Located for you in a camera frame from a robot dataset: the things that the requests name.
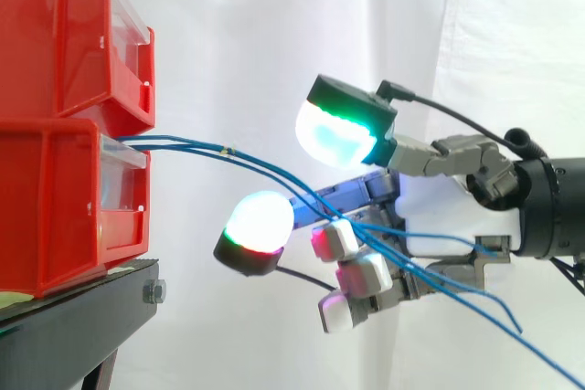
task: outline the black cable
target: black cable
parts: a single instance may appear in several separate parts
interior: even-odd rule
[[[562,268],[564,268],[566,271],[570,271],[573,274],[577,274],[579,273],[579,271],[575,268],[572,267],[571,265],[569,265],[567,262],[563,262],[560,259],[557,258],[551,258],[550,261],[555,264],[555,265],[560,265]]]
[[[412,97],[412,100],[414,102],[418,102],[420,104],[426,105],[427,107],[431,107],[435,110],[441,111],[441,112],[451,116],[452,118],[455,118],[456,120],[458,120],[460,122],[463,122],[465,125],[469,125],[474,130],[483,134],[488,139],[491,139],[494,142],[497,142],[501,145],[504,145],[510,151],[513,151],[516,148],[516,145],[514,143],[511,143],[510,141],[507,141],[506,139],[501,138],[500,136],[494,134],[493,132],[490,132],[488,129],[486,129],[485,127],[483,127],[479,123],[472,121],[471,119],[467,118],[466,116],[463,116],[461,113],[458,113],[457,111],[451,110],[449,107],[445,107],[444,105],[440,104],[439,102],[435,102],[434,100],[427,100],[426,98],[422,98],[421,96],[416,96],[416,95]]]
[[[561,274],[573,285],[573,287],[575,287],[582,295],[585,296],[585,288],[583,288],[583,286],[578,283],[577,280],[573,278],[561,265],[557,265],[559,263],[558,260],[551,259],[550,262],[552,262],[552,265],[557,267],[558,271],[561,272]]]
[[[418,102],[419,104],[426,105],[427,107],[431,107],[432,109],[443,112],[457,121],[463,122],[465,125],[470,126],[488,139],[503,145],[505,148],[522,159],[530,160],[547,157],[545,151],[540,146],[538,146],[536,142],[530,139],[528,133],[521,128],[513,128],[505,134],[504,138],[501,138],[500,136],[487,130],[479,123],[463,116],[461,113],[458,113],[449,107],[445,107],[444,105],[440,104],[439,102],[435,102],[434,100],[428,100],[426,98],[422,98],[421,96],[417,96],[417,94],[413,91],[385,80],[382,81],[378,87],[376,94],[388,102],[392,102],[392,100]]]
[[[281,273],[288,274],[289,276],[293,276],[297,279],[306,280],[307,282],[311,282],[318,287],[325,288],[329,292],[336,290],[336,287],[333,287],[333,286],[329,285],[328,283],[323,282],[322,280],[315,279],[315,278],[309,276],[308,274],[301,273],[301,272],[296,271],[294,269],[286,269],[285,267],[281,267],[279,265],[276,267],[276,271],[280,271]]]

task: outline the glowing dome sensor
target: glowing dome sensor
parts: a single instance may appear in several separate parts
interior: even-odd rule
[[[293,207],[283,195],[271,191],[248,195],[231,214],[214,256],[246,276],[268,274],[276,268],[293,224]]]
[[[314,159],[337,168],[361,163],[376,144],[368,127],[338,118],[308,101],[299,111],[296,137]]]
[[[385,136],[396,115],[376,94],[319,76],[299,112],[296,135],[313,158],[332,166],[386,166],[394,143]]]

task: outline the white backdrop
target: white backdrop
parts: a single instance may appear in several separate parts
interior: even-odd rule
[[[434,98],[495,132],[524,127],[552,157],[583,157],[584,28],[585,0],[447,0]],[[470,131],[431,114],[428,140],[457,132]],[[515,258],[488,269],[487,288],[585,381],[585,300],[551,264]],[[447,298],[402,306],[398,334],[393,389],[574,388]]]
[[[447,0],[442,37],[445,0],[132,1],[156,32],[156,132],[256,153],[315,187],[349,176],[294,138],[320,72],[367,89],[382,78],[434,89],[497,132],[520,125],[551,155],[585,154],[585,0]],[[398,130],[428,140],[468,132],[415,105],[401,106]],[[319,289],[278,274],[244,279],[211,256],[233,206],[261,188],[277,189],[224,164],[155,154],[148,256],[161,259],[169,291],[120,350],[112,389],[572,388],[442,297],[323,335]],[[334,281],[307,237],[295,235],[283,264]],[[526,336],[585,379],[585,302],[566,281],[517,259],[488,276]]]
[[[431,93],[444,0],[132,0],[156,33],[156,132],[224,143],[314,187],[351,174],[312,160],[294,136],[318,73],[373,89],[382,78]],[[399,129],[424,136],[427,113]],[[324,293],[274,273],[244,279],[212,249],[231,209],[262,188],[239,168],[155,153],[151,251],[168,294],[120,350],[112,389],[384,389],[398,314],[323,334]],[[282,264],[334,281],[308,230]]]

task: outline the blue wire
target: blue wire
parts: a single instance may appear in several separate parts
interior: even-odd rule
[[[328,214],[326,214],[324,212],[320,212],[316,208],[314,208],[297,191],[295,191],[292,187],[290,187],[288,184],[286,184],[283,180],[281,180],[280,178],[278,178],[276,175],[273,175],[273,174],[267,173],[265,171],[262,171],[261,169],[255,168],[254,166],[250,166],[249,164],[242,163],[242,162],[237,162],[237,161],[232,160],[232,159],[230,159],[228,157],[224,157],[224,156],[217,155],[217,154],[204,153],[203,151],[185,149],[185,148],[182,148],[182,147],[176,148],[174,145],[135,145],[133,148],[135,150],[137,150],[137,151],[153,151],[153,150],[179,151],[181,153],[191,153],[191,154],[195,154],[195,155],[202,155],[204,157],[209,157],[209,158],[212,158],[212,159],[220,160],[221,162],[227,162],[227,163],[230,163],[230,164],[235,164],[237,166],[241,166],[242,168],[246,168],[246,169],[249,169],[251,171],[254,171],[254,172],[256,172],[256,173],[258,173],[260,175],[264,175],[265,177],[270,178],[271,180],[275,181],[276,183],[281,184],[283,187],[285,187],[286,189],[288,189],[289,191],[291,191],[291,193],[293,195],[297,196],[303,203],[305,203],[311,210],[313,210],[313,212],[315,212],[318,216],[322,217],[323,219],[326,219],[328,221],[332,221],[334,219],[332,216],[329,216]]]
[[[294,184],[298,185],[299,187],[301,187],[304,191],[306,191],[309,195],[311,195],[315,200],[319,201],[319,203],[321,203],[323,206],[325,206],[327,209],[329,209],[331,212],[333,212],[336,216],[344,217],[344,215],[341,212],[337,211],[333,206],[331,206],[331,204],[329,204],[320,195],[318,195],[316,192],[314,192],[311,189],[311,187],[309,187],[308,184],[301,181],[296,176],[290,174],[288,171],[286,171],[286,170],[284,170],[284,169],[282,169],[282,168],[280,168],[272,163],[264,162],[263,160],[258,159],[257,157],[253,157],[251,155],[242,153],[240,151],[236,151],[236,150],[231,149],[231,148],[225,148],[221,145],[217,145],[214,143],[192,141],[192,140],[189,140],[189,139],[186,139],[183,137],[168,136],[168,135],[128,136],[128,137],[121,137],[118,140],[120,142],[130,142],[130,141],[181,142],[181,143],[184,143],[185,145],[166,145],[166,146],[173,146],[174,149],[178,148],[179,150],[181,150],[181,148],[184,146],[185,148],[189,148],[189,147],[201,148],[201,149],[206,149],[206,150],[210,150],[210,151],[215,151],[218,153],[226,152],[229,155],[232,155],[234,157],[238,157],[240,159],[247,160],[249,162],[258,164],[264,168],[267,168],[267,169],[273,171],[276,174],[282,175],[287,180],[289,180],[289,181],[293,182]],[[371,225],[368,227],[380,227],[380,226]],[[458,241],[458,242],[465,244],[466,246],[477,249],[478,251],[481,251],[482,253],[485,253],[488,256],[491,256],[491,257],[496,256],[496,254],[493,251],[490,251],[482,246],[479,246],[471,241],[468,241],[467,239],[463,239],[462,237],[455,237],[455,236],[451,236],[451,235],[433,235],[433,234],[424,234],[424,233],[416,233],[415,234],[415,233],[404,232],[402,230],[397,230],[397,229],[389,228],[389,227],[383,227],[383,229],[377,228],[377,230],[385,232],[385,233],[389,233],[390,235],[399,236],[399,237],[428,237],[428,238],[435,238],[435,239],[441,238],[441,239],[455,240],[455,241]]]
[[[440,234],[434,234],[434,233],[405,232],[403,230],[397,230],[396,228],[377,226],[375,224],[359,223],[359,225],[361,227],[369,229],[369,230],[376,230],[378,232],[389,233],[390,235],[395,235],[397,237],[428,237],[431,239],[450,239],[452,241],[461,242],[461,243],[465,244],[466,246],[471,247],[475,250],[478,250],[481,253],[484,253],[485,255],[487,255],[489,257],[492,257],[492,258],[497,257],[497,253],[495,253],[494,251],[489,250],[485,247],[482,247],[478,244],[474,244],[473,242],[468,241],[467,239],[464,239],[462,237],[456,237],[456,236],[452,236],[452,235],[440,235]]]
[[[202,153],[200,151],[197,151],[196,152],[196,151],[193,151],[192,149],[190,149],[190,148],[193,148],[193,147],[195,147],[195,148],[205,148],[205,149],[209,149],[211,151],[215,151],[217,153],[221,153],[225,149],[222,146],[220,146],[220,145],[215,145],[213,143],[195,142],[195,141],[190,141],[188,139],[177,138],[177,137],[174,137],[174,136],[135,136],[135,137],[121,138],[119,140],[120,141],[171,140],[171,141],[174,141],[174,142],[186,143],[185,147],[183,147],[183,148],[181,148],[181,145],[142,145],[142,146],[138,146],[138,147],[135,147],[135,148],[136,149],[140,149],[140,150],[146,150],[146,149],[168,149],[168,150],[171,150],[171,151],[181,151],[181,152],[186,152],[186,153],[195,153],[197,155],[204,155],[206,157],[211,157],[211,158],[214,158],[214,159],[218,159],[218,160],[221,160],[223,162],[229,162],[229,163],[232,163],[232,164],[236,164],[238,166],[242,166],[242,167],[244,167],[246,169],[250,169],[250,170],[253,170],[255,172],[258,172],[259,174],[268,176],[273,181],[275,181],[275,182],[277,182],[279,184],[282,184],[284,187],[286,187],[288,190],[290,190],[295,196],[297,196],[301,201],[303,201],[303,203],[305,203],[309,208],[311,208],[317,215],[323,217],[324,219],[329,219],[329,220],[333,219],[329,215],[327,215],[327,214],[325,214],[323,212],[319,212],[318,210],[314,209],[312,207],[312,205],[307,202],[307,200],[305,200],[304,198],[302,198],[301,196],[299,196],[298,194],[296,194],[291,189],[290,186],[288,186],[285,182],[283,182],[282,180],[280,180],[278,177],[275,177],[274,175],[271,175],[269,173],[265,173],[262,170],[259,170],[257,168],[254,168],[253,166],[249,166],[249,165],[246,165],[244,163],[238,163],[236,161],[232,161],[232,160],[230,160],[229,158],[226,158],[226,157],[217,156],[215,154],[210,154],[210,153]],[[294,183],[294,184],[298,185],[299,187],[301,187],[304,191],[306,191],[309,195],[311,195],[315,200],[319,201],[319,203],[321,203],[322,205],[326,206],[335,215],[337,215],[339,217],[344,217],[340,212],[338,212],[334,207],[332,207],[326,200],[324,200],[321,196],[319,196],[317,193],[315,193],[308,185],[306,185],[304,182],[302,182],[301,180],[299,180],[298,178],[296,178],[294,175],[292,175],[292,174],[290,174],[290,173],[282,170],[278,166],[274,166],[274,165],[272,165],[270,163],[266,163],[266,162],[264,162],[264,161],[262,161],[260,159],[256,159],[255,157],[249,156],[249,155],[244,154],[244,153],[239,153],[239,152],[235,152],[235,151],[231,151],[229,153],[232,156],[236,156],[236,157],[242,158],[244,160],[249,160],[250,162],[252,162],[254,164],[258,164],[260,166],[263,166],[263,167],[269,169],[270,171],[275,172],[276,174],[280,174],[281,176],[287,178],[292,183]],[[385,258],[388,258],[388,260],[394,262],[397,266],[399,266],[401,268],[404,268],[405,270],[407,270],[409,272],[414,273],[416,276],[418,276],[420,279],[422,279],[423,281],[425,281],[429,286],[431,286],[435,290],[438,290],[438,291],[443,292],[445,295],[447,295],[448,297],[451,297],[455,301],[461,303],[463,306],[471,309],[472,311],[477,312],[479,315],[481,315],[482,317],[486,318],[488,321],[490,321],[492,324],[494,324],[495,326],[497,326],[498,328],[500,328],[502,331],[504,331],[505,333],[507,333],[510,337],[512,337],[513,339],[515,339],[517,342],[519,342],[523,346],[525,346],[529,351],[531,351],[532,353],[534,353],[538,358],[540,358],[542,361],[544,361],[546,364],[548,364],[554,370],[556,370],[561,375],[563,375],[565,378],[567,378],[569,381],[571,381],[579,389],[585,390],[585,385],[582,384],[579,381],[579,379],[577,379],[577,377],[575,377],[569,371],[567,371],[566,369],[564,369],[560,364],[556,363],[555,361],[553,361],[552,359],[550,359],[548,356],[546,356],[534,344],[532,344],[532,343],[528,342],[527,340],[525,340],[524,337],[522,337],[522,336],[514,333],[510,328],[508,328],[506,325],[504,325],[501,321],[497,320],[494,316],[490,315],[489,313],[487,313],[487,312],[483,311],[482,309],[478,308],[477,306],[473,305],[468,300],[465,300],[462,297],[458,296],[457,294],[455,294],[455,293],[453,293],[453,292],[445,289],[443,286],[441,286],[438,283],[436,283],[435,281],[433,281],[431,277],[434,277],[436,279],[444,278],[445,280],[447,280],[446,283],[450,283],[450,284],[453,284],[452,282],[454,282],[455,284],[456,283],[459,283],[459,282],[456,282],[456,281],[454,281],[454,280],[452,280],[450,278],[446,278],[446,277],[443,277],[441,275],[438,275],[438,273],[433,273],[431,271],[426,271],[423,267],[418,266],[418,264],[414,264],[405,255],[402,255],[401,253],[399,253],[394,248],[391,248],[391,247],[385,245],[384,243],[382,243],[381,241],[379,241],[377,238],[373,237],[366,230],[362,229],[358,223],[355,223],[353,221],[351,221],[351,223],[352,223],[352,227],[353,227],[354,231],[356,232],[357,237],[360,240],[364,241],[367,245],[369,245],[370,247],[372,247],[374,250],[376,250],[377,252],[379,252],[380,254],[382,254]],[[404,260],[403,258],[406,258],[408,260],[408,262],[405,263],[403,261]],[[469,291],[469,292],[477,292],[477,291],[478,292],[485,292],[485,291],[480,291],[480,290],[474,290],[474,291]]]
[[[150,149],[157,149],[157,150],[172,150],[172,151],[179,151],[179,152],[186,152],[186,153],[191,153],[193,152],[193,150],[191,150],[191,148],[205,148],[205,149],[209,149],[212,151],[216,151],[219,153],[225,152],[226,149],[221,146],[221,145],[217,145],[217,144],[213,144],[213,143],[205,143],[205,142],[197,142],[197,141],[189,141],[188,139],[184,139],[184,138],[180,138],[180,137],[174,137],[174,136],[137,136],[137,137],[126,137],[126,138],[121,138],[119,140],[123,140],[123,141],[137,141],[137,140],[172,140],[172,141],[177,141],[177,142],[182,142],[185,143],[184,145],[149,145],[149,144],[142,144],[142,145],[135,145],[134,148],[138,149],[138,150],[150,150]],[[306,191],[309,195],[311,195],[315,200],[319,201],[321,204],[325,205],[326,208],[328,208],[331,212],[333,212],[336,216],[339,216],[340,218],[345,218],[343,216],[343,214],[339,211],[337,211],[333,206],[331,206],[326,200],[324,200],[319,194],[317,194],[315,191],[313,191],[313,189],[311,189],[311,187],[309,187],[308,184],[306,184],[305,182],[301,181],[300,179],[298,179],[297,177],[295,177],[294,175],[288,173],[287,171],[284,171],[282,168],[279,168],[278,166],[275,166],[271,163],[266,163],[261,159],[257,159],[253,156],[247,155],[245,153],[240,153],[240,152],[236,152],[231,150],[230,154],[232,156],[235,157],[245,157],[245,160],[248,160],[250,162],[253,162],[255,164],[258,164],[260,166],[264,166],[264,167],[268,167],[270,170],[272,170],[273,172],[275,172],[276,174],[282,174],[285,173],[287,175],[285,175],[285,178],[287,178],[288,180],[291,180],[293,183],[295,183],[296,185],[298,185],[299,187],[301,187],[304,191]],[[215,155],[211,154],[211,155],[207,155],[207,157],[216,157]],[[236,163],[236,161],[232,161],[230,159],[227,159],[226,157],[223,156],[218,156],[221,157],[221,159],[225,159],[223,160],[224,162],[230,162],[230,163]],[[332,217],[328,216],[327,214],[323,214],[321,212],[317,212],[309,203],[307,203],[306,200],[304,200],[301,197],[302,201],[307,204],[317,215],[323,217],[324,219],[327,220],[331,220]],[[359,230],[361,230],[361,227],[363,226],[360,223],[356,223],[355,221],[350,220],[349,218],[347,218],[350,223],[352,224],[352,228],[356,229],[358,228]],[[385,231],[392,231],[393,229],[387,229],[384,227]],[[378,243],[382,246],[386,246],[385,244],[381,243],[380,241],[378,241]],[[494,294],[491,294],[487,291],[484,290],[478,290],[477,288],[471,287],[469,285],[465,285],[462,284],[461,282],[458,282],[456,280],[453,280],[451,278],[448,278],[446,276],[443,276],[440,273],[436,273],[433,271],[428,271],[426,269],[424,269],[421,266],[417,266],[416,264],[413,264],[410,260],[410,258],[402,255],[401,253],[397,252],[396,250],[394,250],[394,248],[389,248],[391,251],[395,251],[396,255],[398,258],[402,258],[403,260],[407,261],[406,263],[408,264],[407,266],[401,265],[400,267],[402,269],[405,269],[408,272],[413,272],[413,270],[415,269],[410,269],[410,267],[415,267],[418,270],[424,270],[425,273],[427,273],[428,275],[434,277],[435,279],[439,279],[440,281],[451,285],[454,288],[460,289],[460,290],[465,290],[467,292],[470,292],[472,294],[476,294],[479,296],[483,296],[486,297],[487,299],[493,300],[494,302],[496,302],[497,304],[499,304],[505,311],[505,313],[509,316],[511,322],[515,325],[516,329],[518,330],[518,332],[522,332],[522,328],[519,325],[519,323],[517,322],[516,317],[514,316],[514,313],[509,309],[509,307],[497,296],[495,296]]]

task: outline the green light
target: green light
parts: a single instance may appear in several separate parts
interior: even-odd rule
[[[261,191],[238,203],[224,235],[249,250],[274,253],[284,247],[293,225],[294,212],[289,200],[277,192]]]
[[[361,163],[376,144],[368,127],[338,118],[308,101],[299,111],[296,137],[314,159],[337,168]]]

